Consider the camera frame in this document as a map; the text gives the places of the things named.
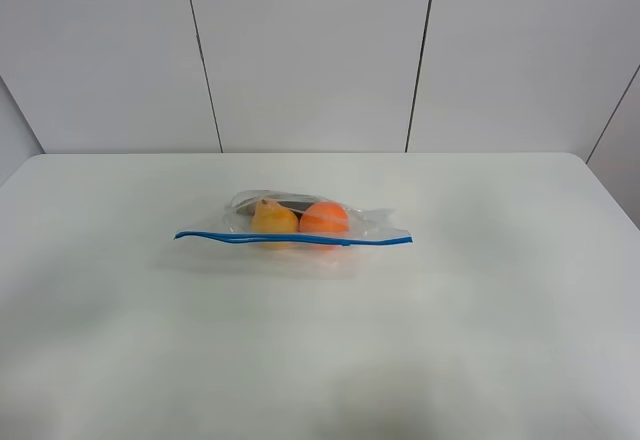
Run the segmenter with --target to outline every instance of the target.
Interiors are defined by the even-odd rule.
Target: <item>yellow pear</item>
[[[256,213],[251,220],[251,231],[258,233],[295,233],[298,231],[298,217],[275,200],[263,198],[256,203]],[[287,248],[288,242],[265,242],[268,248]]]

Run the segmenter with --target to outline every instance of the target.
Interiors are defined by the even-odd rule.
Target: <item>panel seam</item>
[[[418,69],[416,71],[416,83],[413,88],[413,100],[411,101],[411,113],[409,114],[409,128],[407,129],[407,141],[404,146],[404,153],[409,151],[409,139],[411,138],[411,128],[413,127],[413,114],[416,109],[416,98],[418,97],[418,85],[420,83],[420,72],[422,70],[422,57],[424,55],[424,45],[427,39],[427,29],[429,27],[429,18],[431,17],[431,5],[433,0],[427,2],[427,13],[424,19],[424,30],[422,31],[422,44],[420,45],[420,58],[418,59]]]
[[[616,108],[613,109],[613,112],[611,113],[611,116],[609,117],[607,124],[604,126],[604,129],[602,130],[602,133],[598,137],[598,140],[596,140],[596,144],[593,146],[593,149],[591,150],[591,153],[589,154],[589,156],[587,157],[587,161],[585,162],[587,165],[589,165],[589,160],[591,160],[591,157],[595,153],[596,148],[598,148],[598,145],[600,144],[600,140],[602,140],[602,137],[604,137],[604,133],[607,131],[607,128],[609,128],[609,125],[611,124],[613,117],[616,116],[616,112],[618,111],[618,108],[620,108],[620,105],[622,104],[622,100],[624,100],[624,97],[627,95],[627,92],[631,88],[631,84],[633,83],[636,76],[638,75],[638,71],[640,71],[640,65],[638,65],[638,68],[636,68],[635,73],[633,74],[633,76],[631,77],[631,80],[629,80],[629,83],[627,84],[627,88],[624,89],[624,92],[622,92],[622,96],[620,97],[620,100],[618,100],[618,103],[616,104]]]
[[[2,83],[2,85],[0,85],[0,88],[4,87],[5,93],[7,93],[7,95],[9,96],[9,102],[11,102],[11,106],[18,112],[18,116],[20,117],[20,122],[22,123],[25,130],[27,131],[27,134],[33,140],[33,143],[35,144],[35,146],[38,148],[39,150],[38,154],[47,153],[42,147],[42,143],[40,143],[40,139],[37,137],[36,133],[33,131],[31,124],[27,120],[27,117],[24,116],[24,113],[22,112],[20,105],[18,105],[16,98],[11,93],[11,90],[9,90],[9,85],[7,85],[7,82],[4,81],[4,78],[2,78],[1,75],[0,75],[0,83]]]
[[[207,64],[204,60],[204,52],[202,51],[202,42],[200,41],[200,31],[198,30],[198,21],[196,20],[196,11],[193,8],[193,0],[189,0],[191,7],[191,16],[193,17],[193,25],[196,30],[196,41],[198,42],[198,51],[200,52],[200,60],[202,61],[202,69],[204,70],[204,79],[207,83],[207,92],[209,92],[209,103],[211,104],[211,113],[213,114],[213,123],[216,126],[216,135],[218,135],[218,145],[220,145],[220,153],[224,153],[222,148],[222,139],[220,138],[220,128],[218,127],[218,118],[216,117],[216,109],[213,106],[213,95],[211,94],[211,84],[209,83],[209,74],[207,73]]]

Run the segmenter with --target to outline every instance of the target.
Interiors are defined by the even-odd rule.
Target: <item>plastic bag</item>
[[[397,245],[411,234],[393,227],[391,210],[358,210],[315,195],[249,190],[237,194],[219,217],[180,231],[231,244]]]

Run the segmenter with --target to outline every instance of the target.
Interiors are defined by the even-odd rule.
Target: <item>blue zipper seal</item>
[[[289,233],[211,233],[195,231],[179,232],[174,237],[174,240],[182,237],[202,237],[224,243],[296,242],[316,245],[342,245],[343,247],[351,245],[400,245],[402,243],[413,242],[411,237],[397,237],[387,240],[350,240],[348,238],[317,237],[315,235],[301,234],[292,235]]]

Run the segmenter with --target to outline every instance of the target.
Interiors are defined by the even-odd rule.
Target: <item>white background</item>
[[[404,150],[428,0],[193,3],[226,151]],[[433,0],[409,150],[586,159],[640,61],[639,10]],[[219,151],[190,0],[0,0],[0,25],[0,75],[46,152]],[[640,220],[636,90],[592,166]],[[2,128],[12,172],[32,150]]]
[[[427,0],[193,0],[225,151],[404,151]]]
[[[219,150],[189,0],[0,0],[0,25],[48,153]]]
[[[640,61],[640,0],[433,0],[410,151],[586,159]]]

